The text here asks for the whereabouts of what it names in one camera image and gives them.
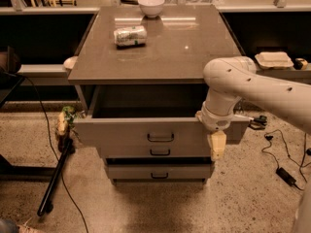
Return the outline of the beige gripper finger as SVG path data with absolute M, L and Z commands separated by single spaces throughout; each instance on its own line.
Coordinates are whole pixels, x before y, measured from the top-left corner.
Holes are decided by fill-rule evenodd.
M 208 144 L 211 149 L 211 158 L 213 161 L 219 160 L 224 156 L 226 145 L 226 134 L 220 130 L 207 136 Z

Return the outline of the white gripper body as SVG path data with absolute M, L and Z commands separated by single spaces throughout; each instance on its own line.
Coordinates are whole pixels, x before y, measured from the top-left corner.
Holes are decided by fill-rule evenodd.
M 230 126 L 233 119 L 233 108 L 220 106 L 209 109 L 207 103 L 204 102 L 201 110 L 197 111 L 195 116 L 208 131 L 225 130 Z

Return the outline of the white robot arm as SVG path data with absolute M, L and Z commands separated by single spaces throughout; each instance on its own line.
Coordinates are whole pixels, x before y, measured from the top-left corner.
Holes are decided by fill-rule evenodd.
M 224 130 L 242 99 L 311 134 L 311 85 L 262 76 L 257 69 L 258 65 L 246 56 L 216 58 L 203 69 L 209 89 L 196 117 L 208 130 L 214 160 L 224 154 Z

